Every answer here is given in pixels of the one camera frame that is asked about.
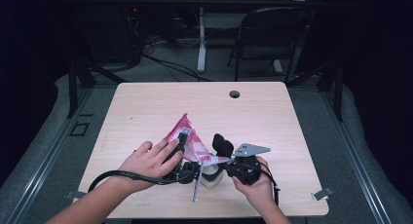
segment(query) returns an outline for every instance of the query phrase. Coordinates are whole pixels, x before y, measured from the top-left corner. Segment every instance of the chair backrest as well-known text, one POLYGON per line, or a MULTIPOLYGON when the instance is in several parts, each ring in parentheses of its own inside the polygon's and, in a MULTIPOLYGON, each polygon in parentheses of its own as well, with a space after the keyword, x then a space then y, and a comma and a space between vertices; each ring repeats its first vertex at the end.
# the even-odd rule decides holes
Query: chair backrest
POLYGON ((261 8, 245 16, 241 23, 239 39, 253 44, 285 45, 311 24, 313 14, 301 7, 261 8))

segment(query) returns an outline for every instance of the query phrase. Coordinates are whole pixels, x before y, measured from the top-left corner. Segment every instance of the left hand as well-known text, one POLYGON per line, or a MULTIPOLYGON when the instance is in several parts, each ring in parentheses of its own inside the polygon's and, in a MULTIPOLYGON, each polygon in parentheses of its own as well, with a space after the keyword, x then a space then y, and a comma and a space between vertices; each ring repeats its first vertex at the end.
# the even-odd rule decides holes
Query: left hand
MULTIPOLYGON (((162 178, 171 172, 183 158, 183 153, 178 151, 171 159, 164 162, 178 143, 178 138, 170 143, 162 140, 155 146, 150 141, 143 142, 135 152, 127 157, 119 167, 119 170, 134 172, 152 178, 162 178)), ((133 181, 129 178, 125 178, 125 181, 128 182, 127 185, 130 193, 139 192, 154 185, 141 180, 133 181)))

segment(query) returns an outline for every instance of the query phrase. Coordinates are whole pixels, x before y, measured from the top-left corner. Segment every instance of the light wood tabletop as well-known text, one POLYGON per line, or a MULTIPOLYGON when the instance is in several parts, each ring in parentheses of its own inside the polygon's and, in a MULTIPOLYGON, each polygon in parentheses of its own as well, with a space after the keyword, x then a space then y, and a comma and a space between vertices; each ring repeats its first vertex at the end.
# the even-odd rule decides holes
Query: light wood tabletop
MULTIPOLYGON (((287 216, 328 213, 306 141, 284 83, 194 82, 119 85, 94 146, 79 191, 103 172, 117 169, 142 142, 158 143, 184 113, 210 153, 216 133, 237 148, 250 143, 271 148, 261 154, 280 187, 280 208, 287 216), (239 92, 238 98, 230 92, 239 92)), ((257 217, 224 171, 213 189, 201 186, 192 202, 191 184, 155 185, 124 200, 109 218, 257 217)))

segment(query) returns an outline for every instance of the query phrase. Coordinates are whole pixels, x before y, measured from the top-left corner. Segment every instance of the pink plastic bag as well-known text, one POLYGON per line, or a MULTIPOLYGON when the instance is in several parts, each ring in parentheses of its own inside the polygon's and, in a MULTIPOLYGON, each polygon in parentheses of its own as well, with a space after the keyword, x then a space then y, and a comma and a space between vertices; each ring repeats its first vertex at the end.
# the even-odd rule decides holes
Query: pink plastic bag
POLYGON ((185 153, 183 158, 190 162, 204 162, 204 166, 210 166, 220 163, 226 163, 230 159, 225 157, 218 157, 209 154, 207 148, 201 142, 198 137, 195 128, 192 126, 191 122, 187 118, 187 113, 185 113, 182 118, 176 123, 173 130, 165 137, 168 142, 173 141, 178 138, 181 132, 188 133, 188 137, 185 143, 185 153))

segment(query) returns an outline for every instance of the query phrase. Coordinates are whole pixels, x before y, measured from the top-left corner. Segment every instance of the person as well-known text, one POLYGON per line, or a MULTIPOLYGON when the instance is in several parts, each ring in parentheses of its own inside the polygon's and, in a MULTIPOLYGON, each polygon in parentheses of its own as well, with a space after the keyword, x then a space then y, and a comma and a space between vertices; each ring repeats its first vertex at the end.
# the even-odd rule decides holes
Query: person
MULTIPOLYGON (((170 143, 162 140, 156 145, 149 141, 143 142, 125 159, 119 170, 162 178, 172 171, 183 158, 183 153, 178 151, 165 161, 178 143, 179 139, 170 143)), ((264 159, 257 158, 259 162, 267 166, 264 159)), ((233 180, 236 189, 246 196, 266 223, 289 223, 274 202, 272 182, 267 176, 261 174, 259 180, 250 186, 243 185, 236 177, 233 177, 233 180)), ((130 194, 143 191, 153 185, 153 183, 131 180, 122 176, 109 177, 82 199, 52 217, 47 223, 101 223, 130 194)))

